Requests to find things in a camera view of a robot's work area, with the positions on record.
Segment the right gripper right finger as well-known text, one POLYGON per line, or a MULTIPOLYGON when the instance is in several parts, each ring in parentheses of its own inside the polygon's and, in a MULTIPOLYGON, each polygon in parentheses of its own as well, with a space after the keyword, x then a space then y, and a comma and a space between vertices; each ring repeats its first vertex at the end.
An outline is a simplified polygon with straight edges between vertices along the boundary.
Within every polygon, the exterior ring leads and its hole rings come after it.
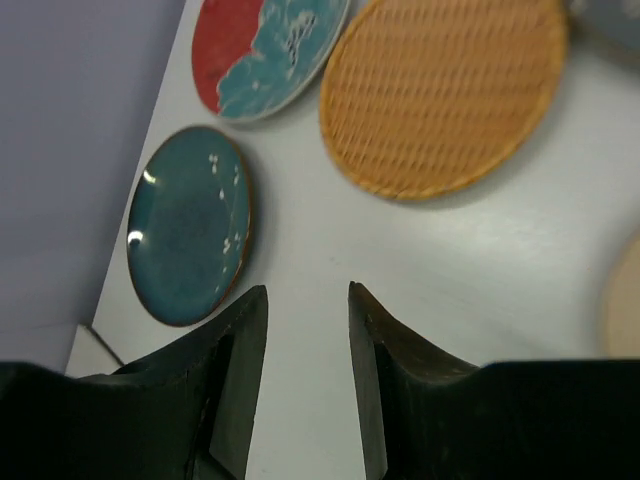
POLYGON ((361 283, 349 341, 368 479, 495 479, 500 388, 397 320, 361 283))

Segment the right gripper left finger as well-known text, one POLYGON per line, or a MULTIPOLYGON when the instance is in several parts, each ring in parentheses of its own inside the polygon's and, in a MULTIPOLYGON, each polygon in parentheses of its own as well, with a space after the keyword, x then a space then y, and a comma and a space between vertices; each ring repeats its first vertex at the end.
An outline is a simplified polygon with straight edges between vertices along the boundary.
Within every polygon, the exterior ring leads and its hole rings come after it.
POLYGON ((268 307, 254 286, 159 350, 82 378, 92 424, 74 449, 75 478, 245 478, 268 307))

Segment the dark teal blossom plate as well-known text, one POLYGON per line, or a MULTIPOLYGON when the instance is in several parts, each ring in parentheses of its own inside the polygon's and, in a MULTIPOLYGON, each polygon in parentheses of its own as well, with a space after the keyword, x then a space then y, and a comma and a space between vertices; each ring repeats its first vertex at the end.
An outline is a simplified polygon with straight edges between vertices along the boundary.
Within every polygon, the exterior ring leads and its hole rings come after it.
POLYGON ((187 327, 221 305, 251 248, 254 205, 251 171, 223 132, 192 125, 157 148, 125 232, 132 286, 151 317, 187 327))

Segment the orange woven basket plate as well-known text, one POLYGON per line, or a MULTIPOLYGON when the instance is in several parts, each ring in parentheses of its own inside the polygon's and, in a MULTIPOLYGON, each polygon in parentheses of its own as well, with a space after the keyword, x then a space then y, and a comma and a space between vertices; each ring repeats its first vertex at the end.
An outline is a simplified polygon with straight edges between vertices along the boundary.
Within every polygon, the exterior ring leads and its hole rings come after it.
POLYGON ((567 49, 559 1, 372 1, 325 70, 326 150, 347 179, 385 198, 465 188, 534 132, 567 49))

